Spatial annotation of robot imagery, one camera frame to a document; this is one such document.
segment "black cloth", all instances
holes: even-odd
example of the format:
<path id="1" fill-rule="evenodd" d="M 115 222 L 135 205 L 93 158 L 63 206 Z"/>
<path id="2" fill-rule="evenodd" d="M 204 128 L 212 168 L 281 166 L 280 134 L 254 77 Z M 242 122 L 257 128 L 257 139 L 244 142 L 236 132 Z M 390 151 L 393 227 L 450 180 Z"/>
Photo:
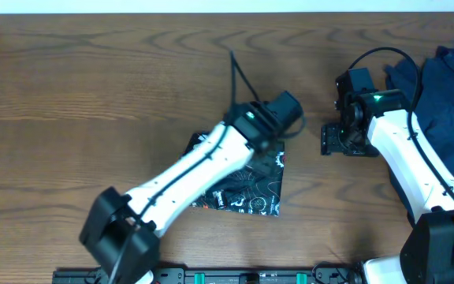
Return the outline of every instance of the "black cloth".
<path id="1" fill-rule="evenodd" d="M 413 67 L 402 61 L 387 66 L 386 86 L 399 88 L 411 101 L 415 86 Z M 436 153 L 454 176 L 454 49 L 438 47 L 436 57 L 422 68 L 422 96 L 415 113 Z"/>

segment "wooden table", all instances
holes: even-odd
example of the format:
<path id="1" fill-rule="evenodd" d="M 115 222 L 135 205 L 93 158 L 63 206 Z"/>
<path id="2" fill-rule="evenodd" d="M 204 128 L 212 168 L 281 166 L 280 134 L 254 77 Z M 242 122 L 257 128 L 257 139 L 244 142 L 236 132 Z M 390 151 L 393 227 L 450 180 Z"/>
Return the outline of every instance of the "wooden table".
<path id="1" fill-rule="evenodd" d="M 161 173 L 221 120 L 229 49 L 263 98 L 289 90 L 305 110 L 281 217 L 189 208 L 162 260 L 308 267 L 398 253 L 411 227 L 384 160 L 320 156 L 320 126 L 338 119 L 334 80 L 364 51 L 422 62 L 438 45 L 454 47 L 454 13 L 0 16 L 0 282 L 96 265 L 78 241 L 94 198 Z M 362 64 L 384 88 L 382 66 L 399 59 Z"/>

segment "white backdrop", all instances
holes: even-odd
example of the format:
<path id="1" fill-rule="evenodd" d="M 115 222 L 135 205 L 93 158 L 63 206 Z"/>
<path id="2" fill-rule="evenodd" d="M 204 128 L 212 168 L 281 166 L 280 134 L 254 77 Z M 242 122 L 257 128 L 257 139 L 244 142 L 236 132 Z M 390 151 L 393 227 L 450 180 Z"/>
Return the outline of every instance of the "white backdrop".
<path id="1" fill-rule="evenodd" d="M 454 11 L 454 0 L 0 0 L 0 13 L 444 11 Z"/>

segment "navy blue cloth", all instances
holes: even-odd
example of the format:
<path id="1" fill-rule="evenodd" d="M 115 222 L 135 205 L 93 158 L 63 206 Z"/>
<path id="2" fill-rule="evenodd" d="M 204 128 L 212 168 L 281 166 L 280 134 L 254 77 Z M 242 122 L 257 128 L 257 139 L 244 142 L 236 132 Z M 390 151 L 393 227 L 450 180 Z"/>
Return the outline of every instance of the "navy blue cloth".
<path id="1" fill-rule="evenodd" d="M 401 89 L 410 101 L 415 86 L 412 68 L 407 61 L 385 68 L 387 88 Z M 415 110 L 418 122 L 454 176 L 454 49 L 438 47 L 436 57 L 426 60 L 422 86 L 422 96 Z"/>

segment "wood grain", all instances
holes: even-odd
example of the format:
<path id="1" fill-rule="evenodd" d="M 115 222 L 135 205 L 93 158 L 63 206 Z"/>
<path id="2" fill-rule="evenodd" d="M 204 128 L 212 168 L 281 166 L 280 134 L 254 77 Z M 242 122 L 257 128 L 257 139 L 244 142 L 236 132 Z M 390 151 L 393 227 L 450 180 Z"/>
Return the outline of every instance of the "wood grain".
<path id="1" fill-rule="evenodd" d="M 398 253 L 411 227 L 385 162 L 320 156 L 320 126 L 337 119 L 334 79 L 364 51 L 422 62 L 438 45 L 454 46 L 454 13 L 0 16 L 0 282 L 95 265 L 77 240 L 93 199 L 159 174 L 221 120 L 229 49 L 261 96 L 289 90 L 309 121 L 287 142 L 281 217 L 190 208 L 162 260 L 306 267 Z M 362 64 L 382 88 L 399 59 Z"/>

